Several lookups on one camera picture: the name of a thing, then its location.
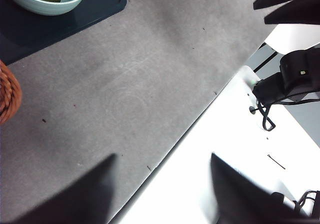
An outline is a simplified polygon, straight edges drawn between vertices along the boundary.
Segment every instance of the wicker basket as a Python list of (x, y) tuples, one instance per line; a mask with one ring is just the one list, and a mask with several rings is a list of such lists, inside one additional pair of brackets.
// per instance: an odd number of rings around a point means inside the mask
[(0, 125), (2, 125), (18, 111), (21, 105), (22, 91), (15, 76), (1, 60), (0, 87)]

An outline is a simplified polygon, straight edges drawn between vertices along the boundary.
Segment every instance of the dark blue placemat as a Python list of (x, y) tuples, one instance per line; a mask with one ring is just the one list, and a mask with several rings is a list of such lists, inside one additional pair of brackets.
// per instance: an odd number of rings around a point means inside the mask
[(0, 0), (0, 59), (11, 64), (120, 11), (127, 0), (82, 0), (72, 11), (44, 16)]

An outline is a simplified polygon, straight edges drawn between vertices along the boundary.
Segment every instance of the small black wire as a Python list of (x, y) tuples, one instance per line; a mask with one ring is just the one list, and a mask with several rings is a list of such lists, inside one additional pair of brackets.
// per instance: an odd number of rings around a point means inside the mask
[(314, 202), (316, 201), (316, 199), (314, 199), (313, 197), (310, 197), (310, 196), (307, 196), (305, 199), (311, 199), (311, 200), (313, 200)]
[(300, 204), (300, 207), (303, 207), (303, 206), (305, 205), (307, 199), (311, 199), (311, 200), (315, 201), (314, 198), (308, 196), (310, 193), (317, 193), (317, 191), (315, 191), (315, 190), (306, 191), (306, 192), (302, 195), (302, 197), (300, 198), (300, 200), (298, 201), (298, 203)]

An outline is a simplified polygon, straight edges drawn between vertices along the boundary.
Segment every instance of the gray table surface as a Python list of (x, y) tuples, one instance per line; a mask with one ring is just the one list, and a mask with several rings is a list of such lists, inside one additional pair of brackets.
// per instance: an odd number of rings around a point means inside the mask
[(24, 96), (1, 130), (2, 221), (111, 153), (114, 215), (273, 28), (253, 1), (128, 0), (10, 65)]

